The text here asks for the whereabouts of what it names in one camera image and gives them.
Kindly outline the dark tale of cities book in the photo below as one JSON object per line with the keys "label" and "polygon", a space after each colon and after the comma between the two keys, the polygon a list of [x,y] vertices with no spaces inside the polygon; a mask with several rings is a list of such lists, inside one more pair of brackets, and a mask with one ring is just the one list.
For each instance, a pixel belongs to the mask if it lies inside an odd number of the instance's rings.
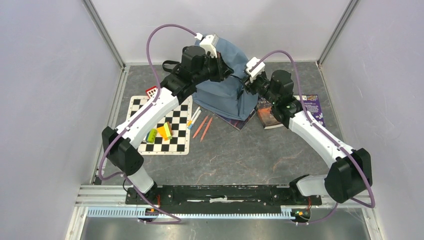
{"label": "dark tale of cities book", "polygon": [[258,118],[265,130],[282,127],[283,124],[276,120],[272,113],[272,104],[265,98],[259,97],[256,105]]}

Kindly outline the blue student backpack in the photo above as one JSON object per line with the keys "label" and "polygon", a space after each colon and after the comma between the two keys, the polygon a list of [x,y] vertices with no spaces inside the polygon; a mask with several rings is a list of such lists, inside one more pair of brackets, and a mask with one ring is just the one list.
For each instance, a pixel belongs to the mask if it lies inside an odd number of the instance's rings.
{"label": "blue student backpack", "polygon": [[233,74],[221,82],[206,80],[201,83],[192,83],[180,76],[180,61],[164,61],[173,68],[164,67],[168,75],[160,82],[160,90],[167,90],[182,103],[188,97],[200,106],[215,114],[234,120],[245,120],[258,101],[256,94],[249,93],[243,86],[246,77],[245,69],[248,58],[236,45],[219,37],[216,44],[224,62],[233,69]]}

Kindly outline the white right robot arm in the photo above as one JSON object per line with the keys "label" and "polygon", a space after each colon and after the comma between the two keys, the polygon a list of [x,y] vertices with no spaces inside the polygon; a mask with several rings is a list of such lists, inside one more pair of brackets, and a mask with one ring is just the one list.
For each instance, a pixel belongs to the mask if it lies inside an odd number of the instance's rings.
{"label": "white right robot arm", "polygon": [[288,196],[293,203],[302,204],[309,196],[324,195],[341,204],[370,191],[373,184],[370,153],[345,144],[315,120],[294,96],[289,72],[276,70],[270,79],[265,72],[247,73],[243,82],[249,93],[267,100],[275,119],[308,143],[329,168],[327,174],[305,175],[292,181]]}

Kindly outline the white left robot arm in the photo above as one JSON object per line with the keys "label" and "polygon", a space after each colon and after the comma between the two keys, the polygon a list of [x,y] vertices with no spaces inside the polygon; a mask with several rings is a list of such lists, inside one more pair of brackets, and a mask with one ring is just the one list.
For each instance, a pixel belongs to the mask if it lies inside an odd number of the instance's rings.
{"label": "white left robot arm", "polygon": [[144,158],[138,147],[162,118],[196,92],[198,84],[222,82],[233,72],[221,52],[187,46],[182,51],[180,63],[162,80],[155,95],[129,120],[115,128],[107,126],[102,131],[102,159],[108,159],[120,170],[145,204],[156,200],[157,190],[155,181],[143,166]]}

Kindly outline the purple paperback book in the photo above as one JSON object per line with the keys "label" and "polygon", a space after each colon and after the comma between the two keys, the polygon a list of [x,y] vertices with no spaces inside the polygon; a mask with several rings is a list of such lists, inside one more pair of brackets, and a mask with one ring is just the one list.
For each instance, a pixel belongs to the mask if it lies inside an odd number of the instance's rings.
{"label": "purple paperback book", "polygon": [[319,96],[317,94],[305,94],[302,95],[302,99],[307,108],[307,111],[311,113],[313,118],[325,127],[324,115],[321,108]]}

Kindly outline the red white toy block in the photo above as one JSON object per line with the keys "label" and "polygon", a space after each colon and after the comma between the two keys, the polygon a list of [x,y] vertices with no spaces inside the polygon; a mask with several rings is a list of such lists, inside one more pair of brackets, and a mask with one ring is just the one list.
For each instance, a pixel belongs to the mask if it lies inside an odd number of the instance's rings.
{"label": "red white toy block", "polygon": [[145,90],[145,93],[149,99],[153,98],[157,92],[158,88],[156,86],[152,86]]}

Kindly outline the dark book under backpack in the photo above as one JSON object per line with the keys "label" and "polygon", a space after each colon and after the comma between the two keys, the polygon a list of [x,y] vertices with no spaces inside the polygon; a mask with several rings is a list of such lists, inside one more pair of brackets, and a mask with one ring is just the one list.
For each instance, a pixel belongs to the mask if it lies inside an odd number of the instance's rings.
{"label": "dark book under backpack", "polygon": [[257,110],[254,108],[245,120],[231,119],[221,116],[219,114],[217,116],[232,127],[234,127],[235,129],[237,129],[238,131],[241,131],[245,127],[245,125],[250,121],[250,119],[256,114],[256,112]]}

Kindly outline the black white chessboard mat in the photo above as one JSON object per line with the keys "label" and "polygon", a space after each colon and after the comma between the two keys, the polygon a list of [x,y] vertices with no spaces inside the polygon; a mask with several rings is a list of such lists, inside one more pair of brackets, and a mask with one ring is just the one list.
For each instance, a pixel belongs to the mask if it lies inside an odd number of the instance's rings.
{"label": "black white chessboard mat", "polygon": [[159,120],[155,128],[169,123],[172,129],[172,138],[164,140],[157,133],[153,143],[145,140],[138,147],[138,152],[142,156],[146,155],[187,155],[190,148],[190,130],[187,127],[189,119],[192,117],[193,98],[190,96],[181,105],[167,113]]}

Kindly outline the orange pencil right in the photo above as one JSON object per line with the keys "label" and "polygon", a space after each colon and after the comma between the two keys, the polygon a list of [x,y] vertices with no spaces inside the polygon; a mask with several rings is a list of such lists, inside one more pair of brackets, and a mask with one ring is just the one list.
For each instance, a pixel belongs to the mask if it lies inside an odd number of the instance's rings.
{"label": "orange pencil right", "polygon": [[202,142],[202,141],[204,140],[204,138],[205,138],[205,136],[206,136],[206,133],[208,132],[208,130],[209,130],[209,128],[210,128],[210,125],[211,125],[211,123],[212,123],[212,120],[213,120],[213,117],[210,117],[210,119],[209,119],[209,121],[208,121],[208,123],[207,123],[207,125],[206,125],[206,127],[205,127],[205,129],[204,129],[204,131],[203,131],[203,133],[202,133],[202,136],[201,136],[201,138],[200,138],[200,142]]}

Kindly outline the orange pencil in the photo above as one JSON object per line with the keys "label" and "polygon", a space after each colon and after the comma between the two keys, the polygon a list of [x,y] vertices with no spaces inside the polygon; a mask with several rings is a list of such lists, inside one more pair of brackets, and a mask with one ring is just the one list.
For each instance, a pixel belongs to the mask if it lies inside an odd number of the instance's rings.
{"label": "orange pencil", "polygon": [[202,133],[202,136],[201,136],[201,138],[200,138],[200,142],[202,142],[202,141],[204,140],[204,138],[205,138],[205,136],[206,136],[206,133],[208,132],[208,130],[209,130],[209,128],[210,128],[210,125],[211,125],[211,123],[212,123],[212,120],[213,120],[213,117],[210,117],[210,119],[209,119],[209,121],[208,121],[208,123],[207,123],[207,125],[206,125],[206,127],[205,127],[205,129],[204,129],[204,131],[203,131],[203,133]]}
{"label": "orange pencil", "polygon": [[201,124],[198,126],[197,130],[195,131],[194,135],[192,136],[192,138],[194,139],[200,132],[200,130],[202,129],[202,127],[204,126],[204,124],[206,123],[206,120],[209,118],[209,115],[207,115],[203,121],[201,122]]}

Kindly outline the yellow tipped white marker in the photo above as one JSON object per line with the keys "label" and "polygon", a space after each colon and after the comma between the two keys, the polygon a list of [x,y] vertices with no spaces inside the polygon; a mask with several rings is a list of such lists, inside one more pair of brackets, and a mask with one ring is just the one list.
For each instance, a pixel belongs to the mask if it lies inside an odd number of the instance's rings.
{"label": "yellow tipped white marker", "polygon": [[192,124],[195,116],[198,114],[198,112],[200,111],[200,109],[201,109],[201,107],[198,106],[197,109],[194,111],[194,113],[192,114],[190,120],[187,122],[187,127],[189,127]]}

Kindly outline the blue tipped white marker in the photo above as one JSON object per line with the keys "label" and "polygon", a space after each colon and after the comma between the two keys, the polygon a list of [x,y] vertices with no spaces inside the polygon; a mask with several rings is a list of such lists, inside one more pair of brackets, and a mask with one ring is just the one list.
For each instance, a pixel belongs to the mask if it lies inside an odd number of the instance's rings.
{"label": "blue tipped white marker", "polygon": [[188,125],[188,129],[190,130],[192,127],[193,127],[193,125],[195,124],[195,122],[197,121],[197,119],[199,118],[199,116],[200,116],[200,114],[202,113],[202,111],[201,110],[199,110],[198,112],[197,112],[197,114],[194,116],[194,118],[193,118],[193,120],[190,122],[190,124]]}

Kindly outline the orange pencil left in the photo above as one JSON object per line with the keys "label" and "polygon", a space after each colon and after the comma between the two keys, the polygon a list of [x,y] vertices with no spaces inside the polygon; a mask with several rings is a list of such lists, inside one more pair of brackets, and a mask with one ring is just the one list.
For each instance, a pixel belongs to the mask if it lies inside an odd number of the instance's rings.
{"label": "orange pencil left", "polygon": [[201,122],[201,124],[198,126],[197,130],[195,131],[194,135],[192,136],[192,138],[194,139],[200,132],[200,130],[202,129],[202,127],[204,126],[204,124],[206,123],[206,120],[209,118],[209,115],[207,115],[203,121]]}

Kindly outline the orange yellow toy block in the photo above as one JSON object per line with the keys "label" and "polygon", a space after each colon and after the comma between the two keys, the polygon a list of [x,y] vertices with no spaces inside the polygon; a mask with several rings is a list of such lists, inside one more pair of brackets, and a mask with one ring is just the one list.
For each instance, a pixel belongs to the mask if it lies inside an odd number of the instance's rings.
{"label": "orange yellow toy block", "polygon": [[168,121],[163,126],[157,127],[156,130],[164,141],[169,141],[173,138],[172,126]]}

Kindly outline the green toy block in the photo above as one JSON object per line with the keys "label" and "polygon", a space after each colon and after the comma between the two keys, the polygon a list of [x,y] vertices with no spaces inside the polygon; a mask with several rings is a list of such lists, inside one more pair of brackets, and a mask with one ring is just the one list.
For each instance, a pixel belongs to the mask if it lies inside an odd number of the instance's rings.
{"label": "green toy block", "polygon": [[148,132],[148,134],[146,135],[146,139],[145,139],[145,141],[146,141],[148,144],[154,144],[154,143],[155,143],[155,139],[156,139],[157,134],[158,134],[157,129],[156,129],[156,128],[152,128],[152,129]]}

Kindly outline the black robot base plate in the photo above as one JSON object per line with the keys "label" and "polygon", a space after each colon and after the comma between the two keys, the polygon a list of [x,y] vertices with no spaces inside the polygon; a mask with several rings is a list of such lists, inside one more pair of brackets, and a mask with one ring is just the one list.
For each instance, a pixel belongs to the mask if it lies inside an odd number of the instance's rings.
{"label": "black robot base plate", "polygon": [[170,214],[277,214],[282,206],[320,206],[289,185],[161,185],[146,198]]}

